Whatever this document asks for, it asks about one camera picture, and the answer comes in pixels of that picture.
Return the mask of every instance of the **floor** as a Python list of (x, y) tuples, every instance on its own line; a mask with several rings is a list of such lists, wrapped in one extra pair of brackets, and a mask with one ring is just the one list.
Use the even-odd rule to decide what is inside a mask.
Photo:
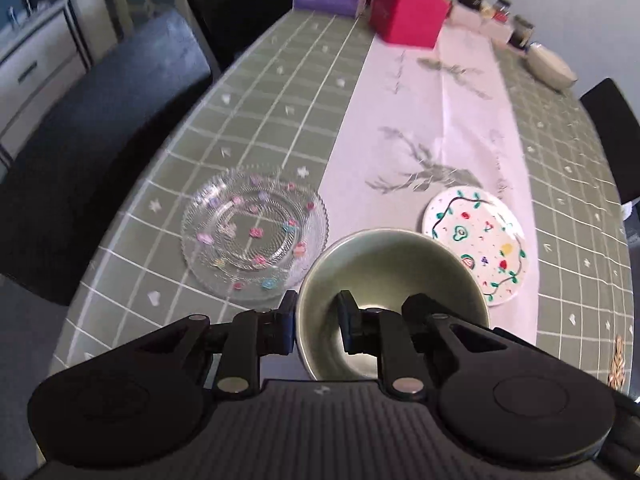
[(42, 300), (0, 276), (0, 480), (36, 469), (27, 402), (49, 373), (66, 307)]

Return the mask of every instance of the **white painted plate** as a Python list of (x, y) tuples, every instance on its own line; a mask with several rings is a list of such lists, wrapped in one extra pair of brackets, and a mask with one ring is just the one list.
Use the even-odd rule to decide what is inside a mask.
[(524, 232), (511, 210), (479, 187), (450, 187), (424, 212), (422, 233), (446, 245), (471, 270), (486, 304), (513, 298), (527, 274)]

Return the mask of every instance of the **pink box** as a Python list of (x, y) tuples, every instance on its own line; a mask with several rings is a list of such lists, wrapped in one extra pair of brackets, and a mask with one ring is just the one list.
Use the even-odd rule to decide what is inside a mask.
[(387, 43), (433, 48), (449, 0), (372, 0), (369, 24)]

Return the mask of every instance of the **black chair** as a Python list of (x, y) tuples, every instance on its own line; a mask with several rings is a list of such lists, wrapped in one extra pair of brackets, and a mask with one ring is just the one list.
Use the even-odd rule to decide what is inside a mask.
[(222, 72), (293, 4), (293, 0), (187, 1)]
[(640, 124), (610, 78), (580, 98), (600, 137), (620, 202), (640, 197)]
[(137, 177), (211, 82), (175, 11), (107, 54), (45, 115), (0, 183), (0, 274), (69, 304)]

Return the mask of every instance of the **gray chair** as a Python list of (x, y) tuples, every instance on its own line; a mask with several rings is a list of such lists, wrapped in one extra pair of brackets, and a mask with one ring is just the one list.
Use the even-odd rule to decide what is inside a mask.
[(175, 11), (94, 66), (46, 114), (0, 182), (0, 274), (69, 304), (127, 193), (211, 82)]
[(293, 4), (293, 0), (187, 1), (222, 72)]

